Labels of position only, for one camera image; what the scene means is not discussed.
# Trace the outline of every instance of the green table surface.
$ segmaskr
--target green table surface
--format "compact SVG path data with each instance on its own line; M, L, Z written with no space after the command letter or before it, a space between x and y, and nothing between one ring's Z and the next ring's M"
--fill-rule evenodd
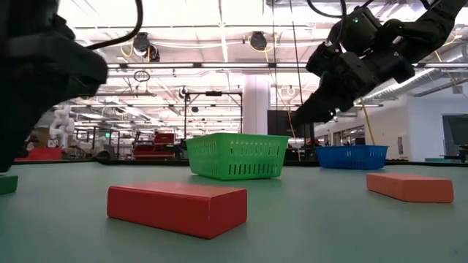
M278 179L226 182L188 167L17 166L17 192L0 196L0 262L468 262L468 169L384 171L449 178L455 202L385 197L354 170L285 167ZM245 187L248 221L203 240L106 216L109 186L155 180Z

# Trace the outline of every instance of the white column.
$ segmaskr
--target white column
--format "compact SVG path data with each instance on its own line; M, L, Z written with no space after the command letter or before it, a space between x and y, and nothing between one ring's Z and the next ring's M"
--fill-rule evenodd
M270 76L247 75L244 85L245 134L267 134L270 107Z

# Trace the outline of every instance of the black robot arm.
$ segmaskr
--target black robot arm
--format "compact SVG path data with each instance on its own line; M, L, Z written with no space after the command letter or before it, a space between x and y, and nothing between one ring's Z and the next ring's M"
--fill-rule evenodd
M0 0L0 173L18 157L41 115L54 105L94 96L107 80L107 63L92 50L132 39L143 22L135 0L137 24L126 36L83 47L75 42L59 0Z
M317 47L306 69L320 77L319 88L300 106L293 124L328 122L336 109L348 111L356 99L394 78L398 83L415 75L412 64L441 47L468 0L440 0L415 22L389 20L381 25L366 7L333 26L329 41ZM346 50L342 52L337 42Z

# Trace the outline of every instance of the wooden block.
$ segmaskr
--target wooden block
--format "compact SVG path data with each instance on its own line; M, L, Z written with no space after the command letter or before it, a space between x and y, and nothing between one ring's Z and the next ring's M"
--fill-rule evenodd
M171 182L111 186L107 215L211 239L247 220L247 190Z
M421 175L367 174L367 189L406 202L453 202L452 181Z

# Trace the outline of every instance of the red machine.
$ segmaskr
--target red machine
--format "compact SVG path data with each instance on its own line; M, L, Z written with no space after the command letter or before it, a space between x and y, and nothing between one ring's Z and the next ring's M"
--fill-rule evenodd
M139 140L140 131L137 135L133 146L133 157L136 160L173 160L176 157L174 150L175 134L156 133L154 139Z

